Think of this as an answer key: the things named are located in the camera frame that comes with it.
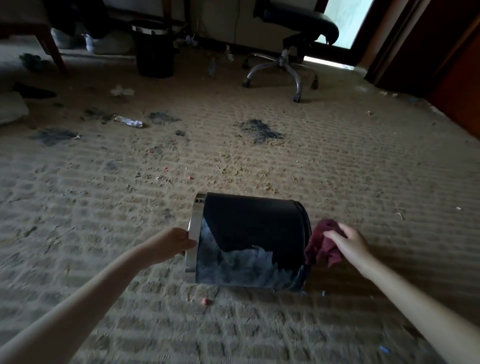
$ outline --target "maroon rag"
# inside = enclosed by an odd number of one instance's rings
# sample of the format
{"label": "maroon rag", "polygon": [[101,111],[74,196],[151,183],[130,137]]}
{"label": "maroon rag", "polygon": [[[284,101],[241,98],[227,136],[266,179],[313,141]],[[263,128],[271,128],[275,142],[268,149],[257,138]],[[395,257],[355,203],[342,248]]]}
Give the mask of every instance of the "maroon rag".
{"label": "maroon rag", "polygon": [[305,260],[307,264],[315,264],[322,258],[326,258],[328,267],[342,261],[342,253],[335,242],[324,236],[325,231],[334,230],[343,237],[347,237],[340,229],[338,223],[331,218],[324,218],[317,223],[305,248]]}

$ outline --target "frosted glass panel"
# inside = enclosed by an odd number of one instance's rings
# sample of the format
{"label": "frosted glass panel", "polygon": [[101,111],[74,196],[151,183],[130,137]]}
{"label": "frosted glass panel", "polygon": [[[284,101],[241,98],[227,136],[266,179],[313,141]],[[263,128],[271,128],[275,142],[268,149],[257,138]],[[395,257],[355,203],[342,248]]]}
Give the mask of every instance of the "frosted glass panel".
{"label": "frosted glass panel", "polygon": [[[373,0],[330,0],[325,9],[328,16],[338,26],[340,36],[334,46],[350,49],[359,29],[367,16]],[[317,39],[326,43],[325,37]]]}

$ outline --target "black trash can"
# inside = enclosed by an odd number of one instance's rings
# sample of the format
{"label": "black trash can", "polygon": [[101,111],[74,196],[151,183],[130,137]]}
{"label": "black trash can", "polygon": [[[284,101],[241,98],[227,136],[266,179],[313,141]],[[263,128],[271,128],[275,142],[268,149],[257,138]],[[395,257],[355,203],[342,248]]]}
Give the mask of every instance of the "black trash can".
{"label": "black trash can", "polygon": [[146,77],[171,77],[174,53],[169,27],[153,20],[133,20],[131,24],[138,72]]}
{"label": "black trash can", "polygon": [[302,204],[230,194],[198,194],[186,252],[185,279],[240,287],[301,291],[310,272],[312,233]]}

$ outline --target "person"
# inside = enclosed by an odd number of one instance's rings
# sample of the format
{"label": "person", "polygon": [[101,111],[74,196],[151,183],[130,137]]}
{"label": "person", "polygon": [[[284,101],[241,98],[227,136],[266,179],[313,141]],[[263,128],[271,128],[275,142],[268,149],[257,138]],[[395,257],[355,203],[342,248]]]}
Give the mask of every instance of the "person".
{"label": "person", "polygon": [[[480,329],[382,264],[364,237],[339,224],[347,238],[325,232],[345,258],[397,306],[438,353],[455,364],[478,363]],[[188,232],[172,228],[118,257],[76,293],[0,348],[0,364],[67,363],[142,269],[191,249]]]}
{"label": "person", "polygon": [[85,42],[94,54],[127,54],[133,48],[129,34],[112,30],[102,0],[43,0],[51,34],[60,49]]}

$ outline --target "person's left hand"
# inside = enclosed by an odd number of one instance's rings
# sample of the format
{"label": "person's left hand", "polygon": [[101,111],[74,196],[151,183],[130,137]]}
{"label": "person's left hand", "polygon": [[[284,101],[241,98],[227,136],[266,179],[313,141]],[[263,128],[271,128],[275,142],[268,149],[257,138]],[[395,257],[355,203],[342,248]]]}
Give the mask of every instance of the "person's left hand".
{"label": "person's left hand", "polygon": [[188,231],[170,228],[159,232],[138,246],[146,260],[146,267],[165,262],[176,254],[192,249],[197,242],[188,238]]}

